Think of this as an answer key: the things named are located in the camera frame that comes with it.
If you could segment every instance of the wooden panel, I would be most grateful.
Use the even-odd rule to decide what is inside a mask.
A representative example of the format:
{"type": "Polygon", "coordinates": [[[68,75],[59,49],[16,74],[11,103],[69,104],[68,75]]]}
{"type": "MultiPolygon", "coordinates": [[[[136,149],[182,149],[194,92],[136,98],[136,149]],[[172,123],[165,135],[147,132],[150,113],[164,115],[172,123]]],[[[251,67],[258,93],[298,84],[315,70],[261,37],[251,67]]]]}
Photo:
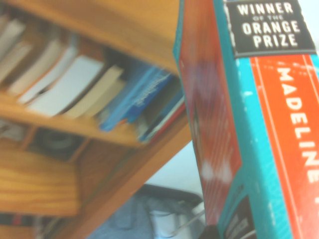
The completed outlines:
{"type": "Polygon", "coordinates": [[[34,239],[33,228],[0,226],[1,239],[34,239]]]}
{"type": "Polygon", "coordinates": [[[73,153],[72,157],[69,159],[69,163],[74,163],[82,155],[88,144],[91,142],[90,138],[86,138],[83,143],[78,147],[78,149],[73,153]]]}
{"type": "Polygon", "coordinates": [[[38,128],[36,126],[31,125],[26,133],[26,136],[24,137],[24,140],[22,142],[22,144],[20,145],[20,150],[26,150],[29,145],[32,143],[33,138],[35,136],[36,130],[38,128]]]}
{"type": "Polygon", "coordinates": [[[86,201],[128,151],[127,147],[98,140],[90,143],[79,159],[82,201],[86,201]]]}
{"type": "Polygon", "coordinates": [[[191,141],[184,113],[156,144],[139,150],[110,180],[99,185],[96,195],[82,214],[56,233],[56,239],[85,239],[154,173],[191,141]]]}
{"type": "Polygon", "coordinates": [[[6,0],[178,73],[172,55],[179,0],[6,0]]]}
{"type": "Polygon", "coordinates": [[[0,150],[18,149],[21,142],[14,141],[9,138],[0,138],[0,150]]]}
{"type": "Polygon", "coordinates": [[[45,117],[27,111],[15,103],[15,99],[0,93],[0,117],[16,122],[29,123],[35,126],[53,128],[65,132],[97,138],[104,141],[138,147],[141,146],[136,139],[133,125],[124,124],[111,132],[103,132],[98,129],[94,119],[67,119],[64,116],[45,117]]]}
{"type": "Polygon", "coordinates": [[[74,216],[75,166],[25,151],[0,151],[0,212],[74,216]]]}

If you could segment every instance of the blue book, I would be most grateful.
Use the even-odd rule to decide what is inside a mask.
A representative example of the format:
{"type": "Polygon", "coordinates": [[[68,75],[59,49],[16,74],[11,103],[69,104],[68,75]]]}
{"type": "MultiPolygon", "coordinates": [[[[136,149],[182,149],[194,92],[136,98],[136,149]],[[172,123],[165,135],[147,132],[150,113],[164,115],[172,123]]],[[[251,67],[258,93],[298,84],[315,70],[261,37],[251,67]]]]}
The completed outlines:
{"type": "Polygon", "coordinates": [[[136,59],[130,59],[126,66],[127,84],[121,92],[99,113],[100,129],[111,131],[125,118],[141,95],[161,75],[163,69],[136,59]]]}
{"type": "Polygon", "coordinates": [[[145,109],[145,107],[152,101],[152,99],[154,99],[154,97],[161,91],[167,82],[170,81],[171,78],[172,74],[168,73],[167,71],[162,71],[156,79],[149,79],[152,81],[150,86],[139,95],[135,104],[124,116],[127,122],[134,122],[145,109]]]}

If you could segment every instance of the book spine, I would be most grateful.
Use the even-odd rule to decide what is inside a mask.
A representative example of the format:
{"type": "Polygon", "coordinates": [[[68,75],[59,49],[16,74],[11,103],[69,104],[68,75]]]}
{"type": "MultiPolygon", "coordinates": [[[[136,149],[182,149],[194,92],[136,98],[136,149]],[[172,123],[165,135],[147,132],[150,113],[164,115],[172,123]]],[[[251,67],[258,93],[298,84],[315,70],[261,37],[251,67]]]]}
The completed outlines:
{"type": "Polygon", "coordinates": [[[177,94],[172,98],[172,100],[165,106],[162,112],[157,116],[157,118],[148,125],[147,130],[140,131],[138,134],[139,141],[145,141],[148,134],[171,112],[171,110],[180,102],[183,98],[183,91],[180,89],[177,94]]]}
{"type": "Polygon", "coordinates": [[[185,103],[183,103],[175,112],[174,114],[166,121],[166,123],[163,125],[162,128],[160,128],[157,133],[150,138],[150,143],[155,142],[160,136],[161,134],[177,119],[178,116],[181,115],[181,113],[184,112],[184,110],[186,109],[186,105],[185,103]]]}
{"type": "Polygon", "coordinates": [[[170,81],[172,74],[167,71],[161,72],[160,75],[152,80],[150,86],[145,89],[137,98],[135,104],[129,109],[125,115],[125,120],[132,123],[141,114],[145,107],[152,101],[152,99],[161,91],[161,89],[170,81]]]}
{"type": "Polygon", "coordinates": [[[150,142],[150,140],[159,132],[165,125],[166,123],[173,117],[173,115],[181,108],[181,106],[185,107],[184,103],[184,97],[182,97],[177,104],[171,109],[171,111],[166,115],[166,117],[163,118],[163,120],[153,128],[153,130],[146,135],[146,138],[144,140],[144,143],[150,142]]]}
{"type": "Polygon", "coordinates": [[[156,67],[150,67],[148,70],[141,71],[139,74],[135,75],[134,79],[129,79],[124,90],[122,90],[98,115],[100,129],[111,131],[135,104],[139,95],[149,87],[152,83],[150,79],[156,79],[161,71],[161,69],[156,67]]]}

